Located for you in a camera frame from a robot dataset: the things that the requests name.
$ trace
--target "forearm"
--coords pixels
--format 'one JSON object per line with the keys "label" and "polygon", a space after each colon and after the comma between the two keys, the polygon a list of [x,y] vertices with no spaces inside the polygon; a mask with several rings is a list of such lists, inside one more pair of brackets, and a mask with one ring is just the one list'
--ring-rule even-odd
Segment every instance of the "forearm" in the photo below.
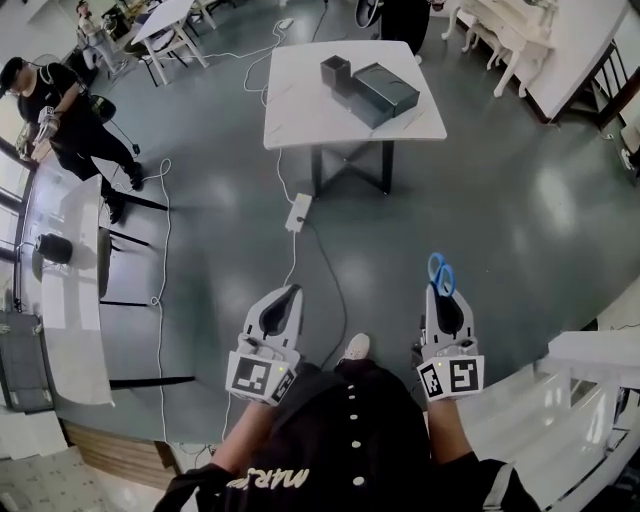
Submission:
{"label": "forearm", "polygon": [[55,108],[55,113],[64,114],[67,110],[69,110],[71,105],[73,105],[73,102],[76,101],[76,98],[79,95],[80,95],[80,86],[77,83],[73,84],[71,87],[69,87],[67,92],[65,92],[64,95],[62,96],[60,103],[58,103],[58,106]]}
{"label": "forearm", "polygon": [[225,441],[216,449],[211,462],[237,475],[249,465],[249,460],[269,437],[273,408],[250,402],[242,417]]}
{"label": "forearm", "polygon": [[431,453],[437,464],[446,464],[473,451],[462,428],[454,400],[430,402],[427,411]]}

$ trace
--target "white tabletop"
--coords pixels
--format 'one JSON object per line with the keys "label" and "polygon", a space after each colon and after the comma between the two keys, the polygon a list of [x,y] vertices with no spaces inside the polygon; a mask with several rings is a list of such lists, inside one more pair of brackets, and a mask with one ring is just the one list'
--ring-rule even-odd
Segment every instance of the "white tabletop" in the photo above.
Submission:
{"label": "white tabletop", "polygon": [[100,332],[98,214],[102,176],[95,176],[62,199],[49,215],[49,233],[73,244],[71,261],[45,260],[42,273],[44,336],[58,394],[82,404],[112,401]]}
{"label": "white tabletop", "polygon": [[147,18],[136,37],[133,38],[132,44],[139,43],[182,18],[186,18],[192,5],[193,0],[167,0],[163,2]]}
{"label": "white tabletop", "polygon": [[[351,72],[379,62],[420,91],[418,104],[375,130],[331,97],[320,63],[338,55]],[[447,137],[429,86],[409,49],[397,41],[335,41],[277,48],[271,57],[264,147],[267,149],[364,140]]]}

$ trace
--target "scissors handle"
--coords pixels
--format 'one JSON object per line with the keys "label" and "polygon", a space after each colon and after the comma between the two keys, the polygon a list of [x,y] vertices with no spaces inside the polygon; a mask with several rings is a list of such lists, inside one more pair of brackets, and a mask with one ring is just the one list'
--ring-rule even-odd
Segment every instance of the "scissors handle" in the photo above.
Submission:
{"label": "scissors handle", "polygon": [[429,257],[429,279],[442,297],[451,297],[456,289],[456,280],[451,265],[445,263],[444,256],[434,252]]}

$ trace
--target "dark gray box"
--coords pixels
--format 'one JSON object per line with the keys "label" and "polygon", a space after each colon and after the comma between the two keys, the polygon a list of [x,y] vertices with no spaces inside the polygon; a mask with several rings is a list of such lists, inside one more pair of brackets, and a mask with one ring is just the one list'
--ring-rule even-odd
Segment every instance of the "dark gray box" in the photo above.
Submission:
{"label": "dark gray box", "polygon": [[371,129],[393,117],[393,105],[357,80],[333,88],[331,96]]}
{"label": "dark gray box", "polygon": [[418,104],[420,91],[377,62],[356,71],[353,80],[393,105],[392,117],[397,117]]}
{"label": "dark gray box", "polygon": [[346,85],[351,80],[351,63],[334,55],[320,63],[322,82],[332,89],[338,85]]}

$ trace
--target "power strip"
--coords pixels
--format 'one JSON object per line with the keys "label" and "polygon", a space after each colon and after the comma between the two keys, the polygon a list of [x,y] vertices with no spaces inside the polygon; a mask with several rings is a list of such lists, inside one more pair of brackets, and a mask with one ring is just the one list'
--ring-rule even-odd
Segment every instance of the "power strip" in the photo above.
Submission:
{"label": "power strip", "polygon": [[293,23],[293,18],[285,18],[280,22],[280,25],[278,25],[278,28],[280,30],[287,30],[292,23]]}
{"label": "power strip", "polygon": [[307,213],[309,213],[311,200],[312,197],[307,194],[298,194],[296,196],[296,199],[291,206],[291,212],[289,213],[287,223],[284,225],[284,227],[287,228],[287,231],[300,233],[302,226],[304,225],[304,221],[307,218]]}

